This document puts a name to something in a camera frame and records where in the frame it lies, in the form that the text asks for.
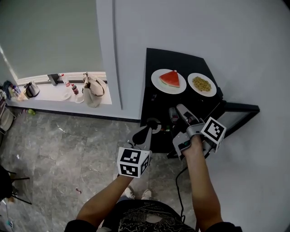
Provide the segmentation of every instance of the human hand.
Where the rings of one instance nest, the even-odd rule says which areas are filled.
[[[192,137],[191,146],[186,150],[182,151],[182,153],[186,158],[195,155],[196,153],[203,153],[203,144],[201,142],[200,136],[195,135],[194,137]]]

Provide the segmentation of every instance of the black t-shirt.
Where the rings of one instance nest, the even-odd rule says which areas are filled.
[[[84,231],[95,232],[92,224],[83,220],[74,220],[67,224],[65,232]],[[152,200],[120,201],[105,218],[98,231],[171,231],[194,232],[194,229],[181,222],[180,216],[168,205]],[[207,232],[241,232],[228,222],[221,222],[211,226]]]

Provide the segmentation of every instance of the white bag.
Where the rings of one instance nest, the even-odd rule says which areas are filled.
[[[89,72],[84,73],[83,98],[87,106],[96,108],[102,101],[105,94],[106,83]]]

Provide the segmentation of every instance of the person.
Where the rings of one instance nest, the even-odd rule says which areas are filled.
[[[218,197],[209,178],[203,156],[202,142],[198,135],[191,146],[183,151],[186,157],[192,189],[193,209],[201,232],[240,232],[229,222],[223,222]],[[70,221],[65,232],[97,231],[195,231],[182,223],[181,217],[168,205],[150,200],[151,191],[146,190],[141,200],[134,199],[128,188],[132,177],[117,177],[106,188],[88,200]]]

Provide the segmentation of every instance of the white sneaker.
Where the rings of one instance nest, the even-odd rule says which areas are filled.
[[[151,192],[151,190],[150,190],[150,189],[146,189],[146,190],[143,192],[143,194],[142,194],[142,198],[141,198],[141,200],[150,200],[151,196],[152,196],[152,192]]]
[[[131,199],[135,198],[135,196],[133,195],[133,191],[131,190],[130,187],[127,187],[125,189],[125,191],[123,192],[122,196],[126,196],[127,198],[131,198]]]

